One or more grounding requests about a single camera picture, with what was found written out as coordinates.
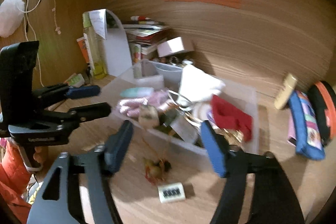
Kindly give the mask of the left hand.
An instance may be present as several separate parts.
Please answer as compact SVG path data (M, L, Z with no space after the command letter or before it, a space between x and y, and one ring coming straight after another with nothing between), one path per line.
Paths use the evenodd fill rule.
M48 147L19 146L18 150L26 170L31 173L42 170L43 164L49 155Z

